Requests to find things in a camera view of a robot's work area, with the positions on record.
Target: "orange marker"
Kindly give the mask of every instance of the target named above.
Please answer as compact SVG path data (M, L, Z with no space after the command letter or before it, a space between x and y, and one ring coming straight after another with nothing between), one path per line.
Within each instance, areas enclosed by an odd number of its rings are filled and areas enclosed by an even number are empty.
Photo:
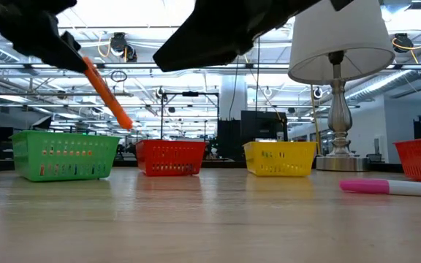
M105 105L110 108L111 112L114 114L121 128L123 129L132 129L132 121L128 115L124 112L123 107L118 103L115 96L111 93L108 88L107 83L102 79L102 76L96 70L95 66L92 64L90 59L84 57L84 62L87 64L88 69L84 72L88 81L95 88L96 92L100 94Z

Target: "wooden table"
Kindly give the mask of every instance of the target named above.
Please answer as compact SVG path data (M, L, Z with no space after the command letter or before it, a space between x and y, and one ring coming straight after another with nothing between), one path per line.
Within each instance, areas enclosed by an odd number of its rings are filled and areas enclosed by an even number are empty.
M30 183L0 172L0 262L421 262L421 197L345 194L350 177L244 169Z

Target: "green basket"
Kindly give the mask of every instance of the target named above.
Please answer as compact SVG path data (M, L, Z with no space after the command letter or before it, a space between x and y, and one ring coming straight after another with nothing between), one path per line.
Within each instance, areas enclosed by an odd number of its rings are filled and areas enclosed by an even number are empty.
M34 182L110 175L117 137L22 131L12 136L15 170Z

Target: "table lamp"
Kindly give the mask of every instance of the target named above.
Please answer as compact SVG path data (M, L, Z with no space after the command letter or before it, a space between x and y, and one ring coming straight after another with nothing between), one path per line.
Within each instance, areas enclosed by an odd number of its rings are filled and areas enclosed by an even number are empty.
M328 125L334 131L334 149L316 160L317 169L367 170L367 159L355 157L349 149L352 115L344 86L386 68L394 57L377 0L356 0L338 12L330 1L321 1L296 16L290 78L332 87Z

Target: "silver lamp stem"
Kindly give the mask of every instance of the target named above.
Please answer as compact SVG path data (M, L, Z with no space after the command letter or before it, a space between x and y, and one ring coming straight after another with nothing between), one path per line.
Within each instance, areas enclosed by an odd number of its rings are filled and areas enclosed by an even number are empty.
M348 131L352 127L352 114L345 99L345 81L341 76L341 65L334 64L334 81L331 84L333 89L333 100L329 111L328 125L334 132L333 152L331 157L353 157L350 152L350 140L347 139Z

